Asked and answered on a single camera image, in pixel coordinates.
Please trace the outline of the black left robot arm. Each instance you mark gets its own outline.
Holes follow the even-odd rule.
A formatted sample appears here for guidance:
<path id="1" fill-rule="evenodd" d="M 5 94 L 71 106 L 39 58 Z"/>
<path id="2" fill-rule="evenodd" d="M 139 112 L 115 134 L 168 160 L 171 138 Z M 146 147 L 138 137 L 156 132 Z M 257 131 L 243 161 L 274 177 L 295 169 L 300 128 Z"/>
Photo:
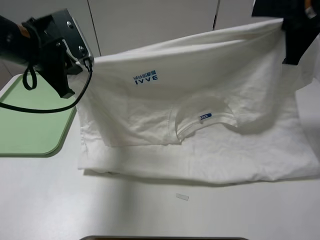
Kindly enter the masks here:
<path id="1" fill-rule="evenodd" d="M 79 25 L 63 9 L 21 24 L 1 17 L 0 57 L 26 66 L 24 75 L 33 78 L 31 85 L 24 83 L 26 89 L 36 88 L 39 74 L 61 98 L 68 99 L 74 92 L 67 76 L 81 73 L 76 62 L 84 64 L 93 56 Z"/>

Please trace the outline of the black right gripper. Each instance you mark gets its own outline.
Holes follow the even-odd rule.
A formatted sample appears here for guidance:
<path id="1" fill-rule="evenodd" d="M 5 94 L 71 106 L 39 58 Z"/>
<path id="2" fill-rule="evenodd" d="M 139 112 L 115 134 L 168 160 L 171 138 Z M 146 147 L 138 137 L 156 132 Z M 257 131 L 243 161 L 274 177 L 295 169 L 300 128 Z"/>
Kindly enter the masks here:
<path id="1" fill-rule="evenodd" d="M 256 0 L 251 15 L 283 19 L 285 65 L 297 66 L 319 34 L 319 0 Z"/>

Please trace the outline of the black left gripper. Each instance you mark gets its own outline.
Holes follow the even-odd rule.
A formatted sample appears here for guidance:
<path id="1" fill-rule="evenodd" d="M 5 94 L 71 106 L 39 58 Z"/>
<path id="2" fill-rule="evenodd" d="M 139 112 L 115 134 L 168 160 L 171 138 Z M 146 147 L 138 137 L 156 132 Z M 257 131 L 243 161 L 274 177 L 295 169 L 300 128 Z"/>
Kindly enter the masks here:
<path id="1" fill-rule="evenodd" d="M 58 93 L 70 98 L 67 75 L 83 71 L 84 35 L 70 12 L 65 8 L 43 17 L 31 17 L 22 23 L 36 42 L 37 72 Z"/>

